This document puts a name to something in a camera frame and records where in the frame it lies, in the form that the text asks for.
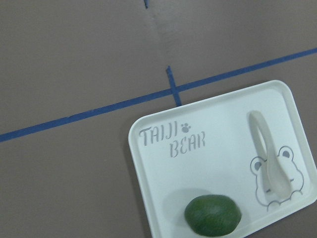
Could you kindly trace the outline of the white bear tray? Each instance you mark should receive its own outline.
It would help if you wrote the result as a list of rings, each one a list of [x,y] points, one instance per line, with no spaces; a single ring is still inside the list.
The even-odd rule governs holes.
[[[292,191],[281,199],[264,180],[262,116]],[[289,87],[272,80],[144,116],[128,142],[151,235],[195,238],[185,221],[187,204],[223,194],[242,212],[231,238],[246,237],[317,199],[317,169]]]

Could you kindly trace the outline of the green avocado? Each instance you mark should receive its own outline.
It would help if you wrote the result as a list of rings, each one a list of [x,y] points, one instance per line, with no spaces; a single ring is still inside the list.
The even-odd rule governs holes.
[[[219,237],[237,228],[242,213],[230,197],[209,194],[191,200],[185,208],[184,217],[193,232],[206,237]]]

